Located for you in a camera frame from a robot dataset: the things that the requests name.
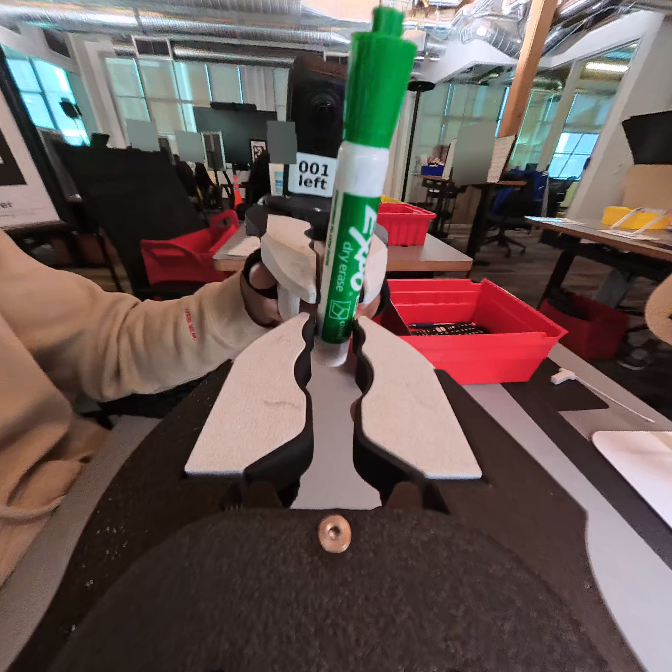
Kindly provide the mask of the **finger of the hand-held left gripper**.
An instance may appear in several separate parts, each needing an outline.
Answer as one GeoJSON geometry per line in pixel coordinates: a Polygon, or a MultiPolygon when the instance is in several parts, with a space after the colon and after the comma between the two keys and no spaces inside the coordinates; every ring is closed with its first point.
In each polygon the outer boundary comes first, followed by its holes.
{"type": "Polygon", "coordinates": [[[276,281],[281,318],[288,321],[301,305],[319,303],[320,256],[307,221],[269,214],[261,237],[261,259],[276,281]]]}
{"type": "Polygon", "coordinates": [[[388,232],[376,226],[364,270],[359,303],[368,306],[381,292],[388,264],[388,232]]]}

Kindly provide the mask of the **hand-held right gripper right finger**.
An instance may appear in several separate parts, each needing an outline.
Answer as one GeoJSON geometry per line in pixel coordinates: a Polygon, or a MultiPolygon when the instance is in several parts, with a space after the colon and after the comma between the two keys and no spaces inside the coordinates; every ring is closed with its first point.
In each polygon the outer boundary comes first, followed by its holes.
{"type": "Polygon", "coordinates": [[[478,481],[483,471],[437,370],[407,341],[369,318],[352,335],[353,464],[374,488],[401,482],[478,481]]]}

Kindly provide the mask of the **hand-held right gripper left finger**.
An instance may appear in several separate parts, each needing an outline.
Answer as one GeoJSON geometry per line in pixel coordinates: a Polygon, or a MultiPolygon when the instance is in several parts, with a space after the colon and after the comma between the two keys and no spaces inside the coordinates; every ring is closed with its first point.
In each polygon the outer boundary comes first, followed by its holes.
{"type": "Polygon", "coordinates": [[[307,313],[252,343],[232,363],[191,451],[189,476],[223,476],[286,488],[314,451],[312,377],[315,321],[307,313]]]}

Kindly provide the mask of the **green dry erase marker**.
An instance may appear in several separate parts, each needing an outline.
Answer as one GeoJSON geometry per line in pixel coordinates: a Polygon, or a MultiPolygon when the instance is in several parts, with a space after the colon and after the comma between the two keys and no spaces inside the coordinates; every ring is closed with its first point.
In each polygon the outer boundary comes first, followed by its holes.
{"type": "Polygon", "coordinates": [[[404,15],[380,5],[370,31],[351,39],[343,141],[337,156],[332,208],[321,270],[315,360],[341,366],[360,305],[380,292],[367,280],[390,146],[417,47],[403,39],[404,15]]]}

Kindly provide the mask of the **red plastic bin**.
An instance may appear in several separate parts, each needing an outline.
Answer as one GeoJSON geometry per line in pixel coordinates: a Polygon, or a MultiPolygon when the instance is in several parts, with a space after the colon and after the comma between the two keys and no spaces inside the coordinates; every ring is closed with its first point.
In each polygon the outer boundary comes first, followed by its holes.
{"type": "Polygon", "coordinates": [[[389,280],[391,306],[379,323],[456,382],[527,382],[565,330],[495,283],[483,280],[389,280]],[[474,322],[490,335],[409,335],[412,323],[474,322]]]}

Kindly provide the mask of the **person's left forearm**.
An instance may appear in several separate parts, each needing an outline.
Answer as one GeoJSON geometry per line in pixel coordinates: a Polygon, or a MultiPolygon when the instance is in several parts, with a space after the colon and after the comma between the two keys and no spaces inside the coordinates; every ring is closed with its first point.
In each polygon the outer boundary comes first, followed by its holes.
{"type": "Polygon", "coordinates": [[[250,309],[239,273],[141,301],[41,264],[1,232],[1,401],[108,401],[195,380],[269,331],[250,309]]]}

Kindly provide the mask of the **person's left hand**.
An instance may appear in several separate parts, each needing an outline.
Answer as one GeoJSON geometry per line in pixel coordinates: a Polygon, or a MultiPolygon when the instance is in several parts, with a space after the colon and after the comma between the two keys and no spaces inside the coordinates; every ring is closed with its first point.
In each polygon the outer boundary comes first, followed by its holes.
{"type": "MultiPolygon", "coordinates": [[[[280,315],[278,301],[275,298],[264,296],[262,292],[276,289],[277,282],[272,273],[262,262],[254,264],[248,273],[248,276],[242,274],[240,277],[240,290],[245,303],[248,315],[259,325],[265,327],[275,327],[281,324],[284,319],[280,315]]],[[[379,294],[368,304],[359,303],[356,311],[356,317],[373,318],[381,305],[382,297],[379,294]]],[[[303,311],[311,315],[316,313],[316,306],[306,304],[300,305],[303,311]]]]}

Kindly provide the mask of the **black television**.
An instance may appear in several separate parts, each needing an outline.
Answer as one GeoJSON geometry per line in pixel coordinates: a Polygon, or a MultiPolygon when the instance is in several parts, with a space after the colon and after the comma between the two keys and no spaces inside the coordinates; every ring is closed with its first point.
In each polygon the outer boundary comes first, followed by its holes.
{"type": "Polygon", "coordinates": [[[221,135],[224,158],[235,169],[247,169],[255,157],[253,142],[267,142],[267,122],[278,119],[275,111],[252,109],[246,104],[215,103],[193,107],[198,132],[221,135]]]}

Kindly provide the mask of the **standing desk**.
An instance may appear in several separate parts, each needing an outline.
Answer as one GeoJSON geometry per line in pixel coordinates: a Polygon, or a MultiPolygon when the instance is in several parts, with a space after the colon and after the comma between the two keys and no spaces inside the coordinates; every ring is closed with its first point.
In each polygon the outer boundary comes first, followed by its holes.
{"type": "MultiPolygon", "coordinates": [[[[446,204],[449,197],[458,196],[464,193],[469,185],[458,186],[452,179],[443,178],[434,175],[414,175],[421,180],[421,186],[429,191],[438,191],[438,199],[434,219],[429,224],[428,233],[434,237],[439,236],[439,231],[445,220],[446,204]]],[[[483,236],[487,230],[486,224],[491,207],[492,198],[495,192],[501,188],[523,188],[528,180],[500,180],[496,183],[477,183],[473,188],[480,191],[478,206],[472,222],[470,234],[468,237],[465,254],[474,259],[483,244],[483,236]]]]}

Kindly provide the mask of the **black floor lamp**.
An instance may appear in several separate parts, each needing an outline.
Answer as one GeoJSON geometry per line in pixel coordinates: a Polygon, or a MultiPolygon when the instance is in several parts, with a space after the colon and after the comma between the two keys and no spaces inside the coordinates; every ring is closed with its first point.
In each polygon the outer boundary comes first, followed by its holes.
{"type": "Polygon", "coordinates": [[[405,173],[404,173],[404,181],[402,185],[402,194],[401,194],[401,199],[404,202],[406,200],[406,195],[407,195],[407,186],[408,186],[408,175],[410,171],[410,164],[411,164],[411,159],[413,156],[413,144],[415,140],[415,130],[416,130],[416,125],[417,125],[417,116],[419,112],[419,105],[421,101],[421,97],[423,93],[426,93],[428,91],[431,91],[435,88],[435,84],[431,81],[426,81],[426,80],[412,80],[409,82],[407,90],[408,92],[414,93],[415,94],[415,99],[414,99],[414,107],[413,107],[413,115],[411,118],[411,125],[410,125],[410,131],[409,131],[409,136],[408,136],[408,147],[407,147],[407,158],[406,158],[406,165],[405,165],[405,173]]]}

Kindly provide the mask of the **red fabric bag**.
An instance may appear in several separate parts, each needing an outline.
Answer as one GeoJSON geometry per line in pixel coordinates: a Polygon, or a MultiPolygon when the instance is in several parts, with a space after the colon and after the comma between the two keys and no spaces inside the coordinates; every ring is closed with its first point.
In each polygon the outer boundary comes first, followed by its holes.
{"type": "Polygon", "coordinates": [[[141,240],[140,252],[152,286],[223,281],[232,273],[214,267],[214,254],[239,230],[237,213],[214,214],[208,226],[169,240],[141,240]]]}

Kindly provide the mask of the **black office chair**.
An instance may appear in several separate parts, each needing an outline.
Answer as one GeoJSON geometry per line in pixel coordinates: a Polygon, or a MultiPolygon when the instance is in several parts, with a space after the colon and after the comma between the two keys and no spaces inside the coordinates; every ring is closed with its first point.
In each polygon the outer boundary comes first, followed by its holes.
{"type": "Polygon", "coordinates": [[[532,225],[527,221],[529,216],[540,216],[548,195],[547,171],[523,171],[520,175],[522,186],[506,187],[503,195],[498,194],[486,217],[486,236],[482,246],[495,244],[505,251],[505,258],[512,256],[512,247],[516,246],[523,255],[525,244],[511,238],[510,231],[530,233],[532,225]]]}

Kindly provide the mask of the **red bag with black trim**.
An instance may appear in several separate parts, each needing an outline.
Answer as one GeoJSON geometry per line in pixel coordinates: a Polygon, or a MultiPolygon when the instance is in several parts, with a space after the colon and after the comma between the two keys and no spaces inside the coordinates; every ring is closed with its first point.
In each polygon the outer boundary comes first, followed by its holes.
{"type": "Polygon", "coordinates": [[[584,359],[613,359],[630,326],[626,313],[572,292],[547,296],[539,311],[565,330],[560,344],[584,359]]]}

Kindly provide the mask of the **wooden pillar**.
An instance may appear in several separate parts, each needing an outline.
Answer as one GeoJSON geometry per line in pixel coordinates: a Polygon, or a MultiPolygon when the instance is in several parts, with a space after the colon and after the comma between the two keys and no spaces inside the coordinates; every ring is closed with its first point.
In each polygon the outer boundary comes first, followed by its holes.
{"type": "Polygon", "coordinates": [[[557,1],[532,1],[497,138],[518,135],[524,121],[533,80],[557,9],[557,1]]]}

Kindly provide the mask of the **person's beige hoodie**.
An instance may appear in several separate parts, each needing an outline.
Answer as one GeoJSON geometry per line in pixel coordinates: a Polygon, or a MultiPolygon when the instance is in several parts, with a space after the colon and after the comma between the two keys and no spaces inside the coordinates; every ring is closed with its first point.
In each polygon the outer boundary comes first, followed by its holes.
{"type": "Polygon", "coordinates": [[[109,432],[72,410],[1,319],[1,583],[109,432]]]}

